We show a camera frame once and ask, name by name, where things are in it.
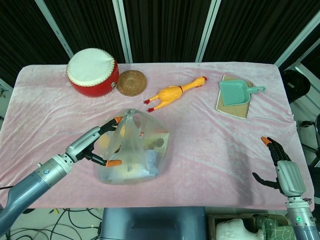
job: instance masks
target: red drum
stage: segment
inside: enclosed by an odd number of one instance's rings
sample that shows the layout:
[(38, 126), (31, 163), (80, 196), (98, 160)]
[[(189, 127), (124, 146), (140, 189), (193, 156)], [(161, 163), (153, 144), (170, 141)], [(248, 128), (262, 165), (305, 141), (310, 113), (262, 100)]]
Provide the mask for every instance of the red drum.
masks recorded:
[(71, 85), (88, 97), (103, 96), (116, 88), (119, 69), (106, 51), (87, 48), (77, 52), (66, 67)]

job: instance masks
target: spiral notebook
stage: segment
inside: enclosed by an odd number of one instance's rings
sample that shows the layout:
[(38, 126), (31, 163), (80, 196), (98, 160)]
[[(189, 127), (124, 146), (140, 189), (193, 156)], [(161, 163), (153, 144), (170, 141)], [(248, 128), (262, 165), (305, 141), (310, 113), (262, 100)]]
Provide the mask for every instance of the spiral notebook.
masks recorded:
[[(238, 78), (234, 78), (232, 76), (224, 75), (222, 77), (222, 81), (229, 81), (229, 80), (235, 80)], [(253, 83), (250, 81), (246, 81), (248, 84), (248, 87), (252, 87)], [(224, 106), (221, 92), (219, 91), (218, 101), (216, 103), (215, 109), (221, 113), (228, 114), (237, 118), (246, 119), (249, 111), (249, 105), (250, 101), (241, 105), (236, 106)]]

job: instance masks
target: dustpan handle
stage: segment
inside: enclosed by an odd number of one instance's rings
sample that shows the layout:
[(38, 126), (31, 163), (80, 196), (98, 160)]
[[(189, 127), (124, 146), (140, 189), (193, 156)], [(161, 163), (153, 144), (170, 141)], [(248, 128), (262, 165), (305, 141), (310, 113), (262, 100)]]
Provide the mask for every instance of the dustpan handle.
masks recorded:
[(266, 88), (264, 86), (256, 86), (256, 87), (248, 87), (246, 89), (246, 92), (248, 94), (256, 94), (256, 93), (261, 93), (264, 92)]

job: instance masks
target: green patterned fabric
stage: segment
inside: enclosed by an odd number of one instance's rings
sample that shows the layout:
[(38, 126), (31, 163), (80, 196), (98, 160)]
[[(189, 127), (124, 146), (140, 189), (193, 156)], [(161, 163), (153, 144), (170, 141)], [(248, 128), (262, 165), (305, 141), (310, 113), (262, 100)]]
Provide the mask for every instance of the green patterned fabric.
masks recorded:
[(255, 225), (261, 229), (265, 240), (295, 240), (295, 233), (291, 225), (281, 226), (273, 218), (256, 216)]

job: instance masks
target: yellow rubber chicken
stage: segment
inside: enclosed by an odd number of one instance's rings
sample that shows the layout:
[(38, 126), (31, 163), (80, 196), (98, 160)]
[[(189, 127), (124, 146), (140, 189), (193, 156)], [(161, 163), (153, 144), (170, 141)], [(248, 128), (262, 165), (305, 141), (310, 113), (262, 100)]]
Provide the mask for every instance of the yellow rubber chicken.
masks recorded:
[(202, 76), (202, 77), (196, 78), (193, 82), (190, 82), (183, 86), (169, 86), (167, 88), (162, 89), (155, 96), (144, 101), (145, 104), (149, 104), (153, 100), (161, 99), (161, 103), (159, 105), (149, 108), (147, 111), (151, 113), (154, 110), (157, 110), (159, 108), (162, 108), (164, 106), (171, 104), (173, 101), (179, 99), (185, 91), (192, 88), (200, 87), (204, 85), (206, 81), (207, 81), (207, 78), (205, 76)]

